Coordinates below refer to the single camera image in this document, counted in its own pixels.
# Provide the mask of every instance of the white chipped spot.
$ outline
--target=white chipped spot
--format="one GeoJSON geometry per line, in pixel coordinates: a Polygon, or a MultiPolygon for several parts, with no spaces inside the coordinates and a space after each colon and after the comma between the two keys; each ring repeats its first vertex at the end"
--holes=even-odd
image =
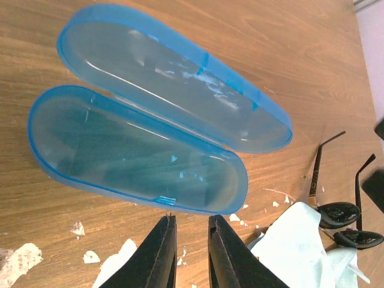
{"type": "Polygon", "coordinates": [[[100,262],[100,258],[97,256],[97,254],[91,250],[88,250],[84,255],[83,255],[83,260],[85,264],[90,264],[90,263],[98,263],[100,262]]]}
{"type": "Polygon", "coordinates": [[[27,243],[17,249],[0,249],[2,269],[0,271],[0,287],[10,288],[21,275],[43,261],[42,252],[33,243],[27,243]]]}
{"type": "Polygon", "coordinates": [[[231,222],[233,222],[233,221],[240,221],[240,218],[237,217],[236,214],[231,214],[231,215],[229,216],[229,221],[231,221],[231,222]]]}
{"type": "Polygon", "coordinates": [[[76,221],[75,223],[73,223],[71,232],[79,236],[85,236],[84,226],[82,222],[76,221]]]}
{"type": "Polygon", "coordinates": [[[100,266],[100,273],[97,276],[92,288],[99,288],[107,281],[117,270],[119,270],[136,252],[136,244],[128,239],[121,247],[118,254],[111,255],[100,266]]]}

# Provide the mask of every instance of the black sunglasses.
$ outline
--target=black sunglasses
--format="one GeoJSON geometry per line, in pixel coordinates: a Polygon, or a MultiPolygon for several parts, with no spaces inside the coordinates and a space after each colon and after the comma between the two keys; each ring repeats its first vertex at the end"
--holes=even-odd
{"type": "Polygon", "coordinates": [[[322,206],[316,204],[317,180],[319,178],[320,159],[322,156],[323,146],[330,141],[345,134],[345,131],[328,139],[319,145],[316,160],[313,169],[311,188],[310,188],[310,206],[321,214],[320,227],[323,229],[338,229],[356,222],[357,230],[347,229],[337,232],[333,235],[334,241],[345,247],[353,247],[357,249],[366,249],[377,246],[384,241],[384,237],[378,233],[362,231],[362,215],[361,215],[361,198],[359,174],[376,158],[374,154],[364,163],[358,170],[355,177],[355,197],[356,204],[349,202],[335,202],[322,206]]]}

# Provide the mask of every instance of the brown wood grain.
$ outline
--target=brown wood grain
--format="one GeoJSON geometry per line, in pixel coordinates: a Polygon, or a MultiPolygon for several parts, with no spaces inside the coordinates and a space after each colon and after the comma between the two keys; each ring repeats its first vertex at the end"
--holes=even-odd
{"type": "MultiPolygon", "coordinates": [[[[83,263],[86,250],[104,261],[128,238],[139,245],[167,212],[64,187],[49,179],[30,153],[26,119],[33,101],[53,86],[86,85],[63,66],[55,42],[70,16],[95,2],[0,0],[0,247],[17,249],[33,242],[44,258],[15,287],[91,287],[99,264],[83,263]],[[86,233],[79,241],[70,233],[76,220],[86,233]]],[[[295,135],[289,146],[265,155],[240,155],[249,175],[249,207],[237,215],[249,226],[231,225],[245,242],[256,225],[268,226],[288,207],[283,194],[265,188],[305,198],[303,175],[311,173],[322,140],[347,131],[324,147],[322,204],[354,201],[354,175],[372,152],[378,156],[375,165],[382,164],[351,0],[114,2],[144,11],[193,40],[292,117],[295,135]],[[273,201],[281,205],[274,208],[273,201]]],[[[364,194],[362,207],[365,229],[384,233],[383,215],[364,194]]],[[[179,254],[187,250],[177,287],[208,287],[208,218],[176,215],[179,254]]],[[[358,255],[369,287],[380,287],[384,245],[358,255]]]]}

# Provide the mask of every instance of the wooden table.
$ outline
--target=wooden table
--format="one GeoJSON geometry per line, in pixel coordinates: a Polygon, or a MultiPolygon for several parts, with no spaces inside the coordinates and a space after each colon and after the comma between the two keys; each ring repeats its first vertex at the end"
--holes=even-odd
{"type": "MultiPolygon", "coordinates": [[[[76,10],[94,2],[0,0],[0,247],[17,249],[33,242],[44,258],[14,287],[91,287],[99,264],[83,263],[86,250],[104,261],[128,238],[139,245],[167,212],[64,187],[32,159],[26,119],[33,101],[53,86],[84,85],[59,60],[56,38],[76,10]],[[86,233],[79,241],[70,233],[77,220],[86,233]]],[[[370,170],[381,164],[351,0],[116,2],[144,11],[193,40],[292,117],[295,135],[289,146],[271,154],[241,154],[249,175],[249,207],[237,215],[249,226],[231,224],[245,242],[256,225],[269,225],[288,207],[285,196],[271,190],[305,198],[303,175],[311,174],[322,140],[347,131],[324,148],[322,203],[353,202],[358,168],[372,152],[379,159],[370,170]],[[281,205],[273,207],[273,201],[281,205]]],[[[362,207],[364,227],[384,233],[383,215],[364,194],[362,207]]],[[[187,251],[177,286],[208,287],[208,218],[178,213],[177,222],[179,254],[183,247],[187,251]]],[[[379,287],[384,245],[358,255],[370,287],[379,287]]]]}

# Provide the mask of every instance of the damaged table surface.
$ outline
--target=damaged table surface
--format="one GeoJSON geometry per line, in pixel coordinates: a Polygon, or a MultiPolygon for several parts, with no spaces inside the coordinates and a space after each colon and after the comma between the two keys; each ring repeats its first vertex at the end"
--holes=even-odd
{"type": "MultiPolygon", "coordinates": [[[[91,287],[100,264],[84,264],[86,251],[103,262],[128,238],[140,245],[167,212],[64,187],[38,168],[29,151],[26,119],[33,101],[53,86],[84,85],[61,63],[55,42],[70,16],[95,2],[0,0],[0,248],[16,250],[31,242],[44,259],[14,287],[91,287]],[[70,232],[77,220],[85,228],[80,240],[70,232]]],[[[347,131],[323,150],[320,203],[353,202],[359,167],[372,152],[378,160],[362,177],[382,164],[351,0],[115,2],[193,40],[291,116],[295,135],[289,146],[266,155],[241,154],[249,175],[249,206],[236,213],[244,225],[231,225],[245,242],[290,205],[284,193],[295,199],[308,193],[303,175],[311,174],[322,140],[347,131]]],[[[364,227],[384,233],[383,215],[364,194],[362,208],[364,227]]],[[[185,254],[186,262],[178,267],[177,287],[208,287],[208,217],[176,215],[178,254],[185,254]]],[[[372,287],[379,287],[384,245],[358,255],[372,287]]]]}

